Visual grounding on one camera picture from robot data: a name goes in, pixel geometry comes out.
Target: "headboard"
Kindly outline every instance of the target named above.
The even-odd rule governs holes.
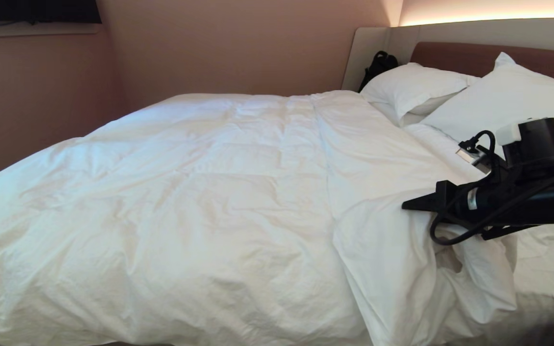
[[[505,52],[519,65],[554,78],[554,50],[489,46],[452,42],[419,42],[411,62],[422,66],[484,77],[492,72],[495,59]]]

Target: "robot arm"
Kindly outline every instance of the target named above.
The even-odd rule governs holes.
[[[490,149],[477,146],[487,135]],[[505,160],[495,154],[502,145]],[[554,118],[510,125],[497,131],[480,132],[459,144],[460,156],[490,172],[478,182],[455,186],[449,181],[437,183],[431,195],[404,202],[404,210],[438,213],[431,224],[431,238],[450,246],[481,234],[485,240],[554,223]],[[439,239],[439,223],[454,223],[467,232],[454,239]]]

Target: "black backpack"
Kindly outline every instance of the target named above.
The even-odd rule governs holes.
[[[360,90],[358,90],[358,92],[363,91],[363,88],[367,85],[367,83],[371,82],[371,79],[374,79],[380,73],[392,70],[397,66],[399,66],[399,62],[396,61],[396,57],[394,57],[394,55],[389,55],[387,52],[380,50],[376,54],[376,57],[373,58],[371,66],[369,66],[369,68],[365,68],[365,79],[363,79],[363,83],[360,85]]]

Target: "wrinkled fabric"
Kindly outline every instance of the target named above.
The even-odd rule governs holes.
[[[475,236],[445,248],[433,244],[430,212],[402,210],[414,190],[361,202],[336,226],[334,243],[375,346],[439,345],[477,337],[516,310],[509,252],[501,240]],[[438,235],[453,238],[458,226]],[[452,252],[459,266],[438,256]]]
[[[430,149],[439,159],[447,162],[461,175],[473,180],[481,173],[465,164],[454,153],[457,142],[447,135],[424,124],[410,125],[405,131]],[[517,309],[506,317],[480,326],[483,335],[451,342],[450,346],[548,346],[554,343],[554,225],[530,228],[502,238],[508,261],[514,267]],[[436,254],[442,266],[441,254]]]
[[[321,134],[356,104],[180,96],[1,172],[0,344],[370,346]]]

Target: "white comforter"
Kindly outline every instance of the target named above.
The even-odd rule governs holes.
[[[464,181],[352,92],[164,101],[0,173],[0,344],[368,346],[335,220],[444,179]]]

